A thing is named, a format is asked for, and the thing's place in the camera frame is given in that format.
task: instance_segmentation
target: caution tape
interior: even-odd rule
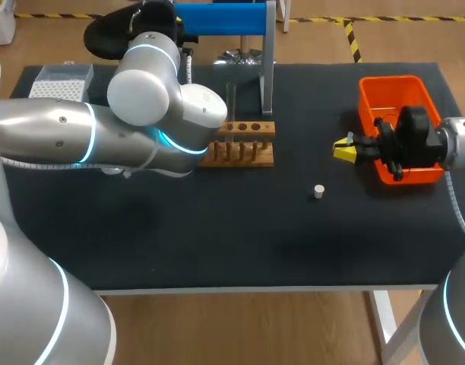
[[[345,21],[459,21],[465,22],[465,17],[296,17],[290,23],[344,23]]]
[[[17,19],[97,19],[103,17],[101,14],[25,14],[16,13]],[[345,21],[465,21],[465,17],[296,17],[290,19],[290,23],[325,23],[335,22],[343,24]]]
[[[15,13],[17,19],[97,19],[102,17],[99,14],[22,14]]]
[[[354,37],[353,22],[345,21],[344,29],[346,30],[347,40],[349,40],[349,45],[351,48],[351,53],[353,54],[354,63],[362,63],[361,52],[359,51],[359,46],[357,45],[356,38]]]

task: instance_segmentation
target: orange plastic bin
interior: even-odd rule
[[[435,127],[441,121],[425,85],[416,76],[363,78],[359,82],[359,88],[361,89],[359,116],[364,133],[369,137],[378,135],[375,127],[377,117],[391,123],[395,128],[403,106],[424,106]],[[375,165],[381,180],[390,185],[434,183],[444,173],[443,169],[436,164],[430,168],[405,169],[402,180],[394,181],[386,165],[380,160],[376,160]]]

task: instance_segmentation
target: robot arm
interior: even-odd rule
[[[116,167],[184,176],[226,118],[212,90],[180,85],[180,53],[161,33],[129,46],[108,88],[110,108],[56,99],[0,100],[0,153],[16,167]]]

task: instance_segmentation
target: cable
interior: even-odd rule
[[[187,84],[192,83],[192,55],[194,50],[192,48],[182,48],[182,52],[187,56],[185,58],[186,70],[187,70]]]
[[[455,217],[457,218],[457,221],[459,222],[460,228],[462,228],[462,231],[465,233],[465,220],[462,217],[462,213],[460,212],[460,209],[459,209],[459,204],[457,203],[457,198],[455,196],[455,191],[454,191],[454,185],[452,184],[451,173],[448,171],[445,171],[444,174],[445,174],[445,180],[447,181],[448,194],[451,198],[452,208],[454,209]]]
[[[192,83],[192,56],[187,55],[187,84]]]
[[[41,164],[41,163],[28,163],[12,160],[10,158],[1,157],[2,163],[7,166],[17,167],[18,169],[27,170],[83,170],[83,169],[102,169],[102,168],[121,168],[125,167],[103,165],[99,163],[65,163],[65,164]]]

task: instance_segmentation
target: black table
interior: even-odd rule
[[[12,97],[27,97],[40,67]],[[113,68],[95,68],[106,105]],[[465,249],[443,179],[384,186],[372,166],[331,156],[360,132],[359,79],[418,75],[442,116],[459,110],[435,64],[276,65],[274,168],[197,170],[183,179],[7,168],[21,229],[94,290],[437,284]],[[258,69],[194,69],[221,95],[238,84],[237,119],[261,118]],[[308,198],[316,184],[320,201]],[[465,172],[454,174],[465,217]]]

